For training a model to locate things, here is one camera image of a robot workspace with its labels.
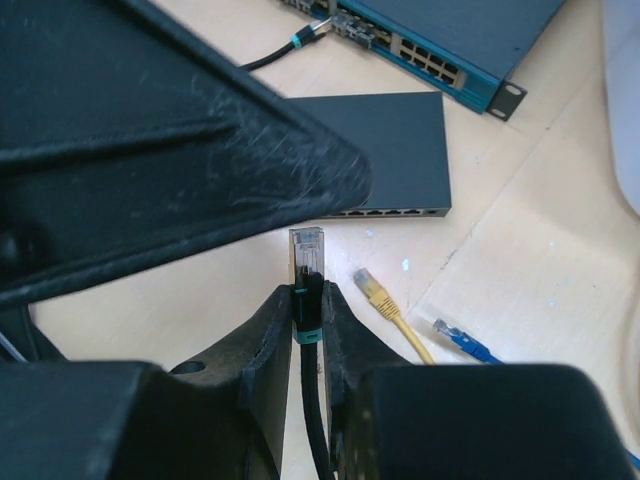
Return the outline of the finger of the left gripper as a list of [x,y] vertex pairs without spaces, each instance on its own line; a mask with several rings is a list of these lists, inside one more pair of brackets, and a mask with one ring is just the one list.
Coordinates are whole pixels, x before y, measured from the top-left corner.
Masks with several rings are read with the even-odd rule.
[[371,167],[148,1],[1,5],[1,301],[359,206]]

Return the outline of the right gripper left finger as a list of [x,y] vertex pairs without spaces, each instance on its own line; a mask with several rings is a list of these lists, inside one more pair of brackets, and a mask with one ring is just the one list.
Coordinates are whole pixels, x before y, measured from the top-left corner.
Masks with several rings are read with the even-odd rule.
[[196,425],[206,479],[281,475],[292,350],[291,288],[276,287],[258,310],[207,349],[170,370],[206,393]]

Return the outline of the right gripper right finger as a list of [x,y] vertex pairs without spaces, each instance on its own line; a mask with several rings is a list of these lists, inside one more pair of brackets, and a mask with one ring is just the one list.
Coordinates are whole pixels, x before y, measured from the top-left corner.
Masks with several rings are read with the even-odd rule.
[[361,323],[337,284],[322,293],[330,464],[340,479],[425,476],[425,368]]

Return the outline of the small black network switch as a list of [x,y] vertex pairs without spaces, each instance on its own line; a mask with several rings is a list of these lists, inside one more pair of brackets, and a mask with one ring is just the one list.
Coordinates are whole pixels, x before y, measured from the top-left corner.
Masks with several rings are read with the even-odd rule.
[[443,97],[409,92],[291,100],[351,141],[371,163],[361,206],[332,219],[444,217],[452,207]]

